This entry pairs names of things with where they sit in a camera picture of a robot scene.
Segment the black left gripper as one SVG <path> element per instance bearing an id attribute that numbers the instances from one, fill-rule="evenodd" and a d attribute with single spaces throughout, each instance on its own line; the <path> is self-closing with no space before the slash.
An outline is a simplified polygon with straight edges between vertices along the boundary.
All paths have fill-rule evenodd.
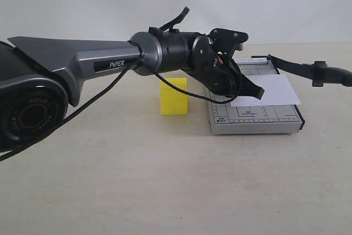
<path id="1" fill-rule="evenodd" d="M 189 33 L 187 35 L 190 49 L 186 66 L 187 75 L 199 81 L 216 95 L 238 95 L 261 100 L 264 88 L 253 83 L 230 66 L 229 60 L 218 55 L 211 47 L 207 35 Z"/>

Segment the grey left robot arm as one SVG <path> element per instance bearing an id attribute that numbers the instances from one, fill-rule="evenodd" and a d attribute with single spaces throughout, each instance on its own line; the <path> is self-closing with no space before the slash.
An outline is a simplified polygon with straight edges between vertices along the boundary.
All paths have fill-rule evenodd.
<path id="1" fill-rule="evenodd" d="M 84 82 L 182 70 L 213 94 L 231 102 L 261 99 L 262 87 L 241 73 L 232 56 L 248 39 L 244 32 L 210 34 L 149 28 L 126 41 L 45 39 L 17 36 L 1 43 L 1 152 L 19 152 L 67 121 Z"/>

